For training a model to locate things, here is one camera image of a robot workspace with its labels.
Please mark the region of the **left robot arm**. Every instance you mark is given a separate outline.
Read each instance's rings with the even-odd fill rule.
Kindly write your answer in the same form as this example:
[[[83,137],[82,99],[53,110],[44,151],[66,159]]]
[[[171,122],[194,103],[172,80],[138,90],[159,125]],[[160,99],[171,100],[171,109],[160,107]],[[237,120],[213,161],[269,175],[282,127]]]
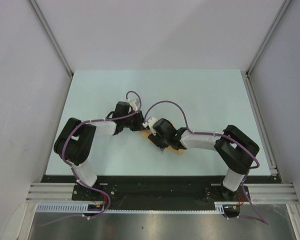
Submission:
[[[119,101],[106,118],[81,120],[71,117],[57,137],[53,151],[70,166],[73,175],[84,185],[83,194],[90,200],[100,196],[101,188],[95,184],[97,175],[90,167],[88,157],[96,137],[115,136],[125,128],[141,131],[144,117],[139,99]]]

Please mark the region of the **orange cloth napkin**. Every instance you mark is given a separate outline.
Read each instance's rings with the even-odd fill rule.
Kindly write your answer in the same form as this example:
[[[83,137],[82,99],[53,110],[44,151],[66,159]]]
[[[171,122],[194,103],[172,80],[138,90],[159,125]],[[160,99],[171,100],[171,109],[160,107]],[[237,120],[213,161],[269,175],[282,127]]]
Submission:
[[[169,150],[175,154],[182,155],[184,153],[184,149],[174,149],[169,145],[165,145],[156,135],[153,135],[150,129],[144,129],[139,131],[139,134],[144,138],[148,139],[153,145],[155,145],[160,151]]]

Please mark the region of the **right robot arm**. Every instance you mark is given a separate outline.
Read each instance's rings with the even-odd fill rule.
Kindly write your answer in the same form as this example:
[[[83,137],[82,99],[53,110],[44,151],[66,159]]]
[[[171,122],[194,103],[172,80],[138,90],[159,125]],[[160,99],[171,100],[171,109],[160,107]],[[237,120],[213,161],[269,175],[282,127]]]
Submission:
[[[252,168],[260,147],[239,128],[228,125],[223,133],[191,132],[186,127],[176,129],[165,118],[149,118],[143,127],[151,131],[148,139],[160,150],[168,147],[178,150],[204,149],[216,151],[228,167],[220,187],[221,196],[232,201]]]

